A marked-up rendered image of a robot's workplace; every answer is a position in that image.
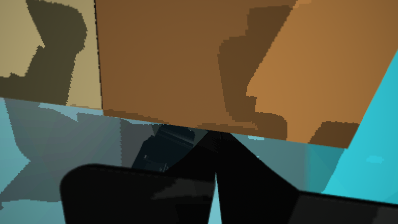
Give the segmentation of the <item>pale yellow board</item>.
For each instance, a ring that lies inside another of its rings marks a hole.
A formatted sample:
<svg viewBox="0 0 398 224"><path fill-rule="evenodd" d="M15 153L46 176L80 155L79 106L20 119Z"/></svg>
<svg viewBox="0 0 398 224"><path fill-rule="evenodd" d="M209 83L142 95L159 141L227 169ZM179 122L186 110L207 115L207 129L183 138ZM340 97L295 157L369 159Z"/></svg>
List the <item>pale yellow board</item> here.
<svg viewBox="0 0 398 224"><path fill-rule="evenodd" d="M103 110L96 0L0 0L0 98Z"/></svg>

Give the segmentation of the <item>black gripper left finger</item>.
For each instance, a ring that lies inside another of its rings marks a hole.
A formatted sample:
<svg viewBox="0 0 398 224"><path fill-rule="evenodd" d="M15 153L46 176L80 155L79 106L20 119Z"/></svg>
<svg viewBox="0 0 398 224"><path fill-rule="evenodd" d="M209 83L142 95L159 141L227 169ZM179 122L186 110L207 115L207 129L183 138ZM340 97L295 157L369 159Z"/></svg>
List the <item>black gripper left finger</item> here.
<svg viewBox="0 0 398 224"><path fill-rule="evenodd" d="M164 172L90 163L59 192L65 224L208 224L221 144L210 130Z"/></svg>

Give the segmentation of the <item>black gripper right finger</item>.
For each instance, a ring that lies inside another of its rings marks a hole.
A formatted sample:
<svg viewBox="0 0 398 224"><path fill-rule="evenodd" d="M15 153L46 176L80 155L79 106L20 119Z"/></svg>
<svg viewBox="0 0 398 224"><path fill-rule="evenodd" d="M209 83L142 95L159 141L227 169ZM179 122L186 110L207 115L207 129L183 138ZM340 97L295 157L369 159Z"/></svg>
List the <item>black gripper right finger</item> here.
<svg viewBox="0 0 398 224"><path fill-rule="evenodd" d="M231 133L220 135L221 224L398 224L398 204L299 191Z"/></svg>

